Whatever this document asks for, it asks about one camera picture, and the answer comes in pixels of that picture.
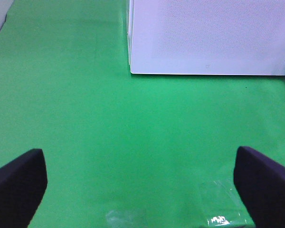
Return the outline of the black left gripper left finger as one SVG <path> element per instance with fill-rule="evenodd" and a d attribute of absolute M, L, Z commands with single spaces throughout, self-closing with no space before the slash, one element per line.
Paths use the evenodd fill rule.
<path fill-rule="evenodd" d="M 31 149 L 0 168 L 0 228 L 27 228 L 48 185 L 42 149 Z"/>

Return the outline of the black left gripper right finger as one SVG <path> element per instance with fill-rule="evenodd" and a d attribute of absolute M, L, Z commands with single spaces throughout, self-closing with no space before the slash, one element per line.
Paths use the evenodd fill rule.
<path fill-rule="evenodd" d="M 233 182 L 257 228 L 285 228 L 285 166 L 240 146 Z"/>

